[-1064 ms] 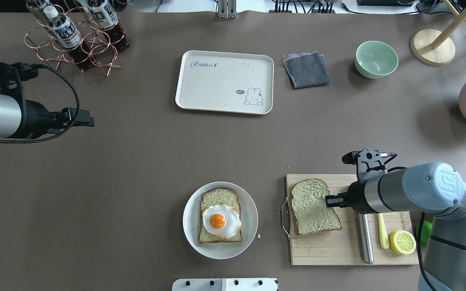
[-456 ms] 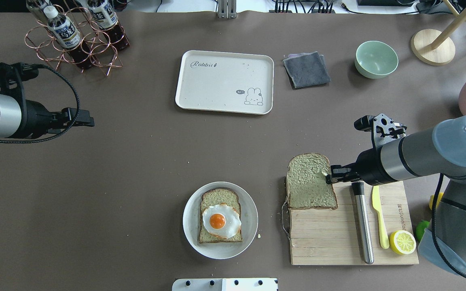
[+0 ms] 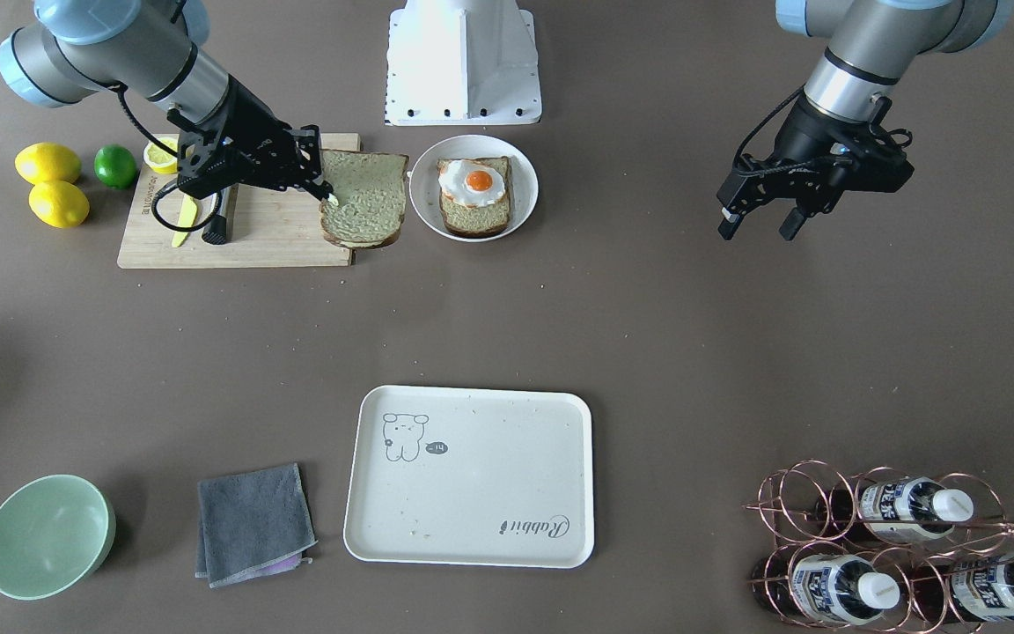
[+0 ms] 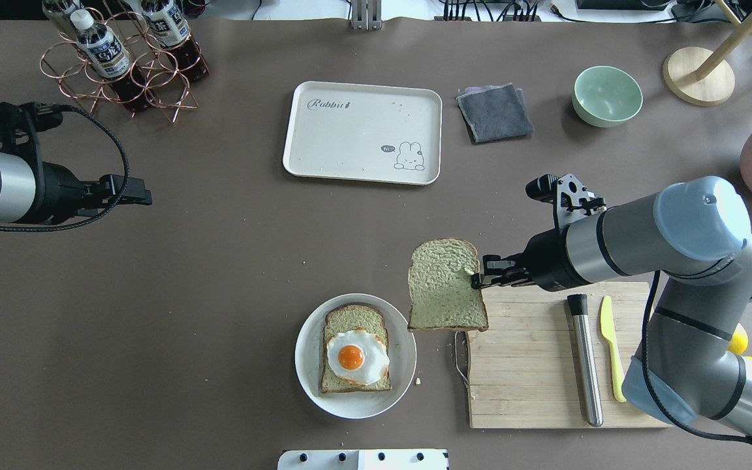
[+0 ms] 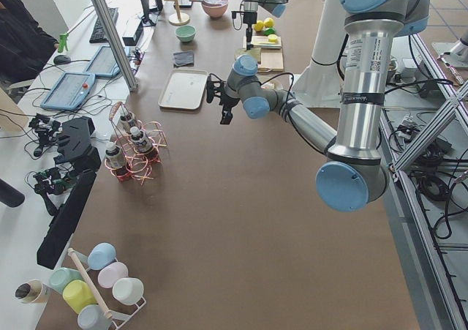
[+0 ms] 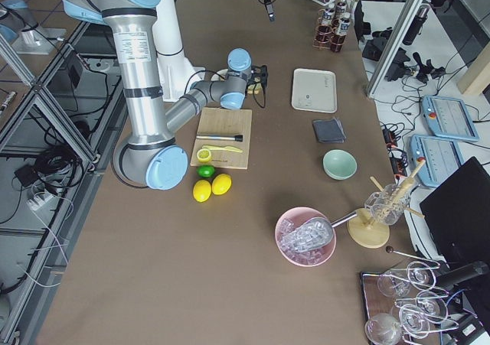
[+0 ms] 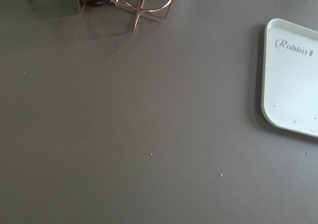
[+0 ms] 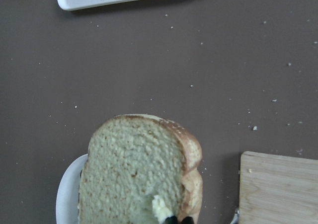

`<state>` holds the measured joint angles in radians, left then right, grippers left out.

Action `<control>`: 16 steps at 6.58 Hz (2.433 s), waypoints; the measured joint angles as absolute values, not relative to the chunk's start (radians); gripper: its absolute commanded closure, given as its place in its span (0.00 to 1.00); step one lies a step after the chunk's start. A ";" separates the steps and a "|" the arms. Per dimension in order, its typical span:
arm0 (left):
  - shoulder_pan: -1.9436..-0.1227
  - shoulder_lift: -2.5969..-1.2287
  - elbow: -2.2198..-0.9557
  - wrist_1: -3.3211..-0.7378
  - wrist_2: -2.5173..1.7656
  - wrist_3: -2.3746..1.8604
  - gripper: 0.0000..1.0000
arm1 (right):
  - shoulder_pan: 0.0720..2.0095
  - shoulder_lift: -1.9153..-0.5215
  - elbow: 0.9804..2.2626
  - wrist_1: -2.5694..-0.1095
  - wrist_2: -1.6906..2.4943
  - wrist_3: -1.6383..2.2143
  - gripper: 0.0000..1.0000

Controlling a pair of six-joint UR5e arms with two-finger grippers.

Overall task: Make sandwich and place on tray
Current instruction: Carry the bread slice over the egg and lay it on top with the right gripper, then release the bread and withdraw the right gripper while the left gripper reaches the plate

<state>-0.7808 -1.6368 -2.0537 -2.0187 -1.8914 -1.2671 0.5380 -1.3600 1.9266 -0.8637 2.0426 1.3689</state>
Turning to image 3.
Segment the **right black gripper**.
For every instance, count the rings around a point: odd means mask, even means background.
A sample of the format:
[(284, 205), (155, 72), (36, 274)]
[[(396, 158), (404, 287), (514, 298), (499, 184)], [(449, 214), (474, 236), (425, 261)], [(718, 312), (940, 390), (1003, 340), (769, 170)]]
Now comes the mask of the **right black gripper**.
[(208, 119), (194, 123), (174, 111), (180, 128), (177, 188), (205, 198), (238, 183), (270, 191), (294, 188), (319, 201), (334, 196), (322, 175), (320, 129), (294, 129), (236, 79)]

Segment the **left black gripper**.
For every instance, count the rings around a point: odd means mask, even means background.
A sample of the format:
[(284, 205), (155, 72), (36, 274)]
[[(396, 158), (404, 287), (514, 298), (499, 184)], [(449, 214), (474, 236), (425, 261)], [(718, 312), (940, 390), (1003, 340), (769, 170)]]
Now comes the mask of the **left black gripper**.
[[(748, 155), (750, 140), (786, 105), (791, 111), (778, 129), (773, 151), (765, 159)], [(724, 218), (717, 232), (732, 240), (750, 212), (784, 198), (794, 206), (778, 233), (793, 241), (806, 220), (832, 212), (846, 192), (899, 191), (915, 170), (906, 154), (913, 133), (884, 128), (890, 107), (886, 96), (872, 98), (866, 121), (848, 122), (820, 111), (801, 90), (790, 93), (738, 145), (716, 194)]]

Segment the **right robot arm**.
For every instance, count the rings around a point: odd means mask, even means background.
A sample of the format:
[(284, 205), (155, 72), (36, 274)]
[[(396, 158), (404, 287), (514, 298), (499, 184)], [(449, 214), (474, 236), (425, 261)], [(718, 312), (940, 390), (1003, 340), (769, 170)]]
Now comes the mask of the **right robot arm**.
[(35, 23), (0, 44), (0, 75), (28, 103), (76, 104), (118, 87), (180, 128), (177, 189), (205, 198), (236, 184), (323, 200), (317, 126), (295, 129), (202, 52), (201, 1), (37, 1)]

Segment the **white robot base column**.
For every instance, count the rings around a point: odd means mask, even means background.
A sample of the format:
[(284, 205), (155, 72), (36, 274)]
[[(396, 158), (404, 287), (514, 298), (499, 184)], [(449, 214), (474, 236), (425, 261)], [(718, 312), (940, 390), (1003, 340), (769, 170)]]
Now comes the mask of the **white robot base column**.
[(538, 123), (534, 16), (515, 1), (408, 1), (389, 16), (384, 123)]

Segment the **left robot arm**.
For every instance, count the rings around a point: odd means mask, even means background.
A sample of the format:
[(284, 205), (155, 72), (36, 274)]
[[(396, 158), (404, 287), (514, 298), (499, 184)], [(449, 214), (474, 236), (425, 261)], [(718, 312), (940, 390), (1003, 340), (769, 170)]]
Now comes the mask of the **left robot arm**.
[(793, 240), (845, 193), (899, 191), (914, 166), (912, 133), (884, 126), (894, 87), (917, 56), (977, 47), (1012, 11), (1010, 1), (778, 1), (785, 32), (827, 45), (809, 79), (778, 105), (786, 117), (771, 153), (757, 159), (737, 149), (717, 191), (722, 238), (732, 240), (750, 212), (780, 198), (794, 202), (778, 230)]

